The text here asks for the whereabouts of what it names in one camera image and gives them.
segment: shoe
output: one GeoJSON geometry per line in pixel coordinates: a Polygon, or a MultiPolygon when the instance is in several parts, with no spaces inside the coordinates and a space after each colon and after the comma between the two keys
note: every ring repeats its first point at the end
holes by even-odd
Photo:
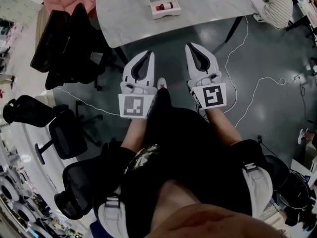
{"type": "Polygon", "coordinates": [[[261,18],[260,15],[258,14],[253,14],[253,18],[258,22],[258,23],[265,23],[264,19],[261,18]]]}
{"type": "Polygon", "coordinates": [[[166,80],[163,77],[160,77],[158,79],[158,90],[161,88],[166,88],[167,89],[167,84],[166,84],[166,80]]]}
{"type": "Polygon", "coordinates": [[[302,140],[305,138],[304,134],[308,131],[308,128],[306,128],[305,130],[304,129],[301,129],[301,131],[299,132],[299,136],[298,136],[298,139],[297,139],[297,143],[300,145],[302,143],[302,140]]]}

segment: office chair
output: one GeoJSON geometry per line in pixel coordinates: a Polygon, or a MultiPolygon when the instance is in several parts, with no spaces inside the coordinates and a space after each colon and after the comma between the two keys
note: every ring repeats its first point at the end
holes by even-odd
{"type": "Polygon", "coordinates": [[[85,7],[80,3],[71,16],[66,11],[52,11],[30,66],[39,72],[48,72],[47,90],[64,83],[95,81],[95,88],[100,91],[97,78],[105,67],[119,67],[110,61],[111,53],[102,31],[90,24],[85,7]],[[90,60],[92,52],[103,54],[99,64],[90,60]]]}
{"type": "Polygon", "coordinates": [[[82,218],[93,208],[95,198],[98,198],[98,204],[101,205],[107,195],[116,189],[116,183],[111,186],[113,178],[106,164],[109,152],[120,145],[121,142],[113,139],[103,146],[99,156],[75,162],[64,169],[62,177],[65,191],[56,194],[54,201],[67,218],[82,218]]]}
{"type": "Polygon", "coordinates": [[[3,118],[7,123],[22,122],[36,127],[45,127],[49,122],[49,131],[51,140],[42,148],[35,144],[35,150],[41,164],[45,164],[42,157],[52,144],[63,160],[76,157],[87,150],[87,143],[84,136],[100,147],[101,143],[94,141],[91,136],[83,129],[85,125],[99,119],[102,115],[97,115],[90,120],[82,121],[83,116],[79,115],[78,107],[80,101],[76,101],[76,116],[73,111],[68,109],[67,105],[59,105],[51,108],[40,101],[22,95],[17,100],[13,99],[3,108],[3,118]]]}

